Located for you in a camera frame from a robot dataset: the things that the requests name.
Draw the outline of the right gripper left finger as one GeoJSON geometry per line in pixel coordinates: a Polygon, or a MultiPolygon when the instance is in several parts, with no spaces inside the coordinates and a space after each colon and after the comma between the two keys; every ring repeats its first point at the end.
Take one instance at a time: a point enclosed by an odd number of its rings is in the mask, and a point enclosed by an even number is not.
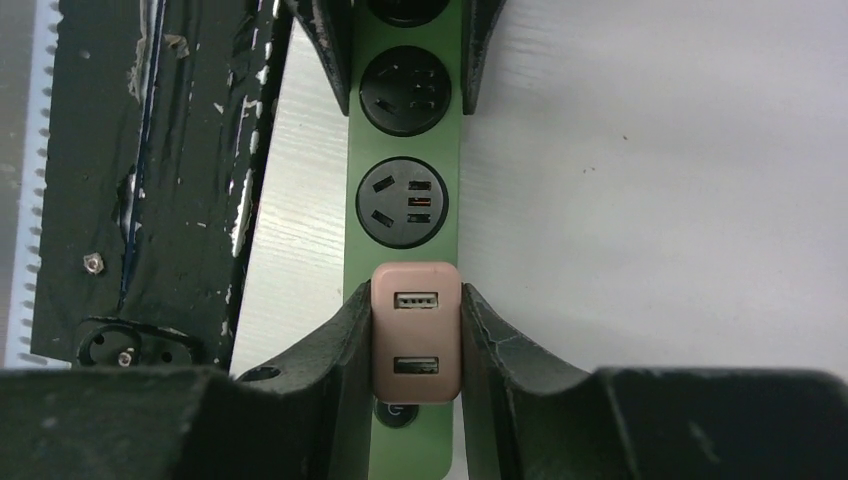
{"type": "Polygon", "coordinates": [[[7,370],[5,479],[364,479],[370,287],[238,379],[212,368],[7,370]]]}

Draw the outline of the pink charger plug end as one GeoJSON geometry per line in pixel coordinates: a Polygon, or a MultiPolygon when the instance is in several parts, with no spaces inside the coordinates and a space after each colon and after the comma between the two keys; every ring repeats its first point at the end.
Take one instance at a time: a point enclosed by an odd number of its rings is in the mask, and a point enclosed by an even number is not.
{"type": "Polygon", "coordinates": [[[462,385],[461,276],[447,262],[389,262],[370,282],[372,388],[388,404],[445,404],[462,385]]]}

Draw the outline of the green power strip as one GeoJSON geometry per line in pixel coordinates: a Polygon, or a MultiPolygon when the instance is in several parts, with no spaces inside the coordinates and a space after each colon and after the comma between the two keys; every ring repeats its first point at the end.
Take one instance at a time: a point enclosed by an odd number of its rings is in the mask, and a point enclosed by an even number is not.
{"type": "MultiPolygon", "coordinates": [[[[343,288],[389,262],[458,257],[462,3],[353,5],[343,288]]],[[[453,401],[388,404],[373,393],[368,475],[442,479],[453,401]]]]}

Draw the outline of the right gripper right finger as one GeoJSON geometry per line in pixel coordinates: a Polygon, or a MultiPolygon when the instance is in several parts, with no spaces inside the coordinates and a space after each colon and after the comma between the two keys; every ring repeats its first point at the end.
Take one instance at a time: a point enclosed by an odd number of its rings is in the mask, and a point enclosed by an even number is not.
{"type": "Polygon", "coordinates": [[[473,479],[843,479],[847,386],[813,370],[584,371],[462,292],[473,479]]]}

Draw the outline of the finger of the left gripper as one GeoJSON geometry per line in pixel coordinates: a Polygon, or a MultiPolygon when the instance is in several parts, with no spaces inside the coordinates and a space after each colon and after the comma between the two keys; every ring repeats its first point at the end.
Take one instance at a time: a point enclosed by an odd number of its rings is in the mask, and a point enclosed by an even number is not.
{"type": "Polygon", "coordinates": [[[506,0],[464,0],[461,20],[462,111],[476,112],[490,41],[506,0]]]}
{"type": "Polygon", "coordinates": [[[350,112],[352,86],[353,2],[351,0],[286,0],[323,67],[341,113],[350,112]]]}

